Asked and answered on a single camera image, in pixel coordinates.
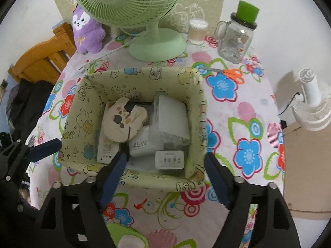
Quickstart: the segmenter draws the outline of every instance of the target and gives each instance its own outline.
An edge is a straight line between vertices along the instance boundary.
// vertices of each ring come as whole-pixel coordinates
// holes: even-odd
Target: fan stand
[[[146,25],[146,33],[130,44],[129,52],[142,61],[160,62],[178,57],[186,47],[186,41],[179,32],[159,28],[157,21]]]

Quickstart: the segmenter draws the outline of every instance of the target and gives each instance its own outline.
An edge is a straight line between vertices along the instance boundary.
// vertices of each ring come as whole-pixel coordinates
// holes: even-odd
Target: white fan
[[[299,73],[304,101],[296,100],[292,111],[297,122],[309,131],[319,131],[331,121],[331,88],[317,81],[311,69]]]

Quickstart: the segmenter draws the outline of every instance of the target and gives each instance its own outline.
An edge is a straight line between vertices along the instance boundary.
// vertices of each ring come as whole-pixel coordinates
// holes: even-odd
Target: electric fan
[[[317,81],[311,69],[299,73],[304,101],[296,100],[292,111],[297,122],[309,131],[319,131],[331,121],[331,89]]]
[[[186,49],[182,35],[172,29],[158,28],[176,0],[77,0],[79,5],[97,21],[108,26],[137,28],[146,26],[129,47],[139,60],[158,62],[175,58]]]

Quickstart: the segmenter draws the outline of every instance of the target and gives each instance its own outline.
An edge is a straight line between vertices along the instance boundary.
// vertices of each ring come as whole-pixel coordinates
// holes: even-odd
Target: purple plush toy
[[[106,33],[101,23],[90,17],[79,5],[73,12],[72,27],[79,53],[98,53],[102,50],[102,41]]]

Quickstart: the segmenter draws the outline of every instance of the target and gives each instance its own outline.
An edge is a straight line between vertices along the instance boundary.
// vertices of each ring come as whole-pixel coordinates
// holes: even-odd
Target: wooden chair
[[[54,37],[25,52],[8,73],[17,81],[22,78],[36,83],[57,82],[67,62],[76,52],[72,28],[66,22],[53,30]]]

